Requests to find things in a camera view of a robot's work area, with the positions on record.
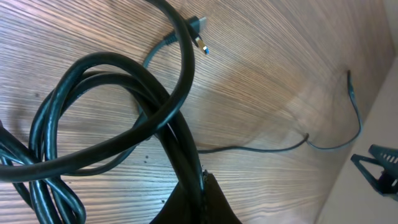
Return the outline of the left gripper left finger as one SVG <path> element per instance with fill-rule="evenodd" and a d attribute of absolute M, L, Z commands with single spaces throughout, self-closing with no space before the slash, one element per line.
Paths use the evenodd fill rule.
<path fill-rule="evenodd" d="M 191 196 L 178 183 L 163 208 L 150 224 L 197 224 L 201 223 L 200 210 Z"/>

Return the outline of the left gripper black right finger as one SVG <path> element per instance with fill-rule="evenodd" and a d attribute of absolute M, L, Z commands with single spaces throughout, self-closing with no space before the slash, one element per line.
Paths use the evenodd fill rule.
<path fill-rule="evenodd" d="M 213 174 L 204 172 L 205 223 L 241 224 Z"/>

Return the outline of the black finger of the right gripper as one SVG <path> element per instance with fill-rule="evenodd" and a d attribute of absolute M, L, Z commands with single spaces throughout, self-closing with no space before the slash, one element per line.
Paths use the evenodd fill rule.
<path fill-rule="evenodd" d="M 383 197 L 397 198 L 397 149 L 373 144 L 368 152 L 373 158 L 353 154 L 350 160 L 377 193 Z M 375 178 L 361 162 L 382 167 L 380 177 Z"/>

